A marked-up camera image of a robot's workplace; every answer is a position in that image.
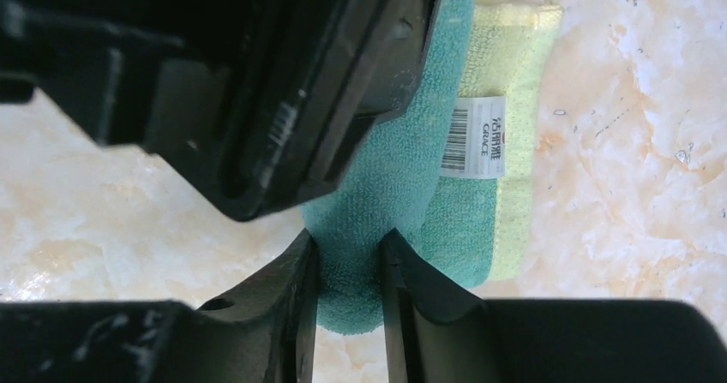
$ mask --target teal towel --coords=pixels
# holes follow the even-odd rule
[[[462,287],[490,273],[497,180],[440,177],[422,228],[420,255]]]
[[[372,131],[340,188],[303,206],[321,253],[318,322],[369,332],[382,321],[378,242],[398,229],[415,249],[434,196],[472,28],[474,0],[442,0],[422,84],[406,114]]]

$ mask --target white label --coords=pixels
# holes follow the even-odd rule
[[[505,97],[459,98],[452,114],[441,176],[505,175]]]

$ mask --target folded towel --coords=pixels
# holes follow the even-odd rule
[[[383,322],[378,242],[399,229],[416,248],[457,99],[474,0],[441,0],[424,75],[406,114],[378,125],[339,189],[302,207],[321,254],[318,322],[368,332]]]
[[[506,100],[505,174],[497,180],[440,177],[419,252],[463,287],[520,270],[530,233],[540,79],[561,18],[562,8],[552,4],[476,0],[460,97]]]

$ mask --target marble surface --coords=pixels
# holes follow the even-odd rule
[[[517,279],[476,292],[681,299],[727,337],[727,0],[556,1],[532,245]],[[0,107],[0,302],[198,305],[301,227],[297,211],[232,223],[163,161],[100,151],[41,93]],[[319,330],[315,381],[386,381],[382,330]]]

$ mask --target black plastic part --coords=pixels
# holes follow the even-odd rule
[[[398,232],[381,244],[389,381],[727,381],[727,351],[682,302],[481,300]]]
[[[0,304],[0,381],[311,382],[318,284],[304,231],[196,311],[171,301]]]
[[[438,0],[0,0],[0,101],[43,89],[250,220],[334,190],[416,92]]]

